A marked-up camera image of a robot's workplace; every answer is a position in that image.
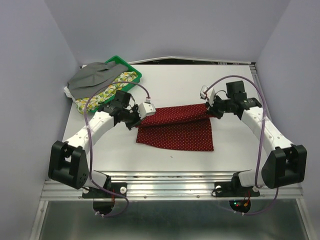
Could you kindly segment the red polka dot skirt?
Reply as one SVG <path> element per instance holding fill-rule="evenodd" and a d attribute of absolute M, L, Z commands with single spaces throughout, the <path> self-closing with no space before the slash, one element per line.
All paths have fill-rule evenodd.
<path fill-rule="evenodd" d="M 205 104 L 156 109 L 137 127 L 136 143 L 177 151 L 214 151 L 211 118 Z"/>

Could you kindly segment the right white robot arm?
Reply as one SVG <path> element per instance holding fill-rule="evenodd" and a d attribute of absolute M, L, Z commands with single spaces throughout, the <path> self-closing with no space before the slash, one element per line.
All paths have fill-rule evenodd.
<path fill-rule="evenodd" d="M 213 86 L 203 86 L 201 99 L 207 112 L 221 119 L 232 113 L 239 118 L 259 141 L 255 169 L 239 171 L 230 181 L 217 182 L 216 197 L 238 197 L 246 191 L 258 192 L 260 187 L 276 189 L 304 181 L 307 150 L 287 139 L 266 114 L 265 105 L 249 98 L 244 86 L 245 77 L 226 83 L 226 99 L 221 99 Z"/>

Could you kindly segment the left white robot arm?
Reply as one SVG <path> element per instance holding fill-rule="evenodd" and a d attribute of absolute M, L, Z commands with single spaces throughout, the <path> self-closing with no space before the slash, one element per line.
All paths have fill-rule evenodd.
<path fill-rule="evenodd" d="M 50 152 L 48 177 L 74 189 L 94 188 L 100 197 L 111 194 L 110 176 L 93 169 L 93 146 L 118 123 L 132 129 L 155 108 L 149 100 L 130 107 L 132 95 L 117 91 L 114 99 L 100 106 L 85 126 L 66 141 L 56 141 Z"/>

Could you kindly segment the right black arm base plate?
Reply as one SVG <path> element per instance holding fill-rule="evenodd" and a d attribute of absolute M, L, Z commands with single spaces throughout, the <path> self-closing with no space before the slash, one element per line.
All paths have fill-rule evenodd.
<path fill-rule="evenodd" d="M 231 181 L 217 181 L 211 195 L 216 198 L 259 197 L 260 192 L 254 191 L 252 187 L 234 186 Z"/>

